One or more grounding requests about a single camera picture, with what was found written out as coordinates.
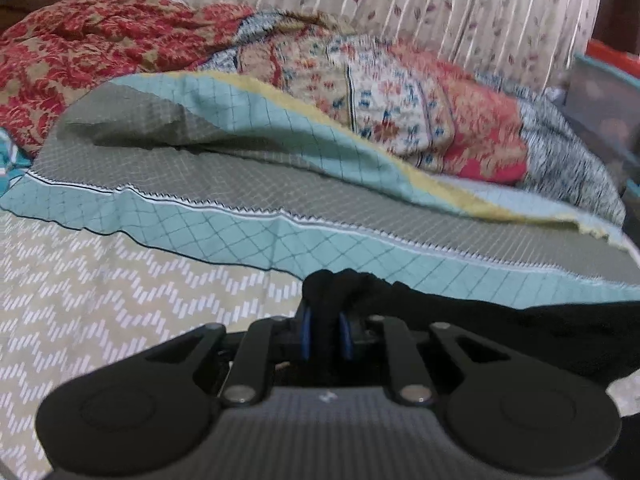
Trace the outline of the black pants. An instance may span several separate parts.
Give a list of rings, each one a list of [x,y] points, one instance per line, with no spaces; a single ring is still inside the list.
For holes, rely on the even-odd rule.
[[[370,273],[320,270],[302,298],[315,315],[390,315],[410,330],[447,322],[608,386],[639,369],[639,304],[558,304],[515,310],[487,301],[424,294]]]

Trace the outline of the patterned blue white bedsheet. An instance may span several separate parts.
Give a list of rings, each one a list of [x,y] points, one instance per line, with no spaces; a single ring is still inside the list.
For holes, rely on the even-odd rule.
[[[247,76],[131,75],[61,116],[1,196],[1,474],[50,469],[56,386],[217,322],[294,311],[346,269],[515,312],[639,297],[615,223],[426,174]]]

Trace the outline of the teal lattice pillow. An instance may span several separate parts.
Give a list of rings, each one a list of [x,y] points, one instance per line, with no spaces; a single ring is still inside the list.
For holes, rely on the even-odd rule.
[[[0,195],[3,195],[32,166],[32,160],[0,129]]]

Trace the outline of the clear plastic storage drawers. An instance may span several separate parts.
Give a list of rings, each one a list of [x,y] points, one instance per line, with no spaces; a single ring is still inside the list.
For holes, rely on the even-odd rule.
[[[564,104],[590,148],[639,182],[639,57],[591,39],[574,57]]]

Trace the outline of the red floral blanket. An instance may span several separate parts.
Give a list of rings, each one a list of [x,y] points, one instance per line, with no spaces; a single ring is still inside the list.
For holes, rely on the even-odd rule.
[[[232,45],[246,4],[62,0],[1,36],[1,125],[36,157],[73,102],[105,81],[185,70]]]

